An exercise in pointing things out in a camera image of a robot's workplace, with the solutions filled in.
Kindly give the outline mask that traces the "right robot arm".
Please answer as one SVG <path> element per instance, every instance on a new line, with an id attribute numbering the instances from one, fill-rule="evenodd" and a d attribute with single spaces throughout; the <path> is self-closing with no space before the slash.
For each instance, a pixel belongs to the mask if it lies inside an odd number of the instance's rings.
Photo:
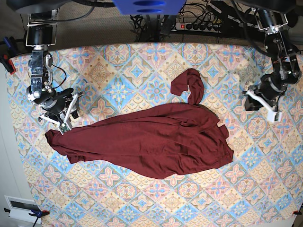
<path id="1" fill-rule="evenodd" d="M 72 128 L 70 118 L 78 118 L 79 98 L 83 92 L 73 88 L 57 92 L 53 86 L 53 57 L 49 47 L 56 44 L 59 8 L 65 0 L 8 0 L 7 6 L 20 14 L 28 15 L 26 47 L 32 48 L 29 58 L 30 86 L 27 98 L 40 106 L 45 113 L 39 121 L 46 120 L 58 128 Z"/>

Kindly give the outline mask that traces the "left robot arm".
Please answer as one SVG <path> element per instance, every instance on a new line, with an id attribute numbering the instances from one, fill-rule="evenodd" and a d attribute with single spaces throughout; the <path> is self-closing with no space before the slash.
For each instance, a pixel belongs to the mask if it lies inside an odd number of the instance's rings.
<path id="1" fill-rule="evenodd" d="M 257 111 L 269 106 L 278 110 L 278 102 L 288 85 L 296 84 L 302 76 L 294 45 L 287 31 L 287 13 L 296 7 L 295 0 L 242 0 L 242 4 L 255 11 L 259 30 L 265 32 L 265 50 L 260 49 L 248 34 L 249 12 L 236 11 L 243 22 L 244 34 L 249 43 L 261 54 L 269 57 L 273 72 L 261 77 L 258 85 L 250 86 L 243 94 L 246 96 L 246 111 Z"/>

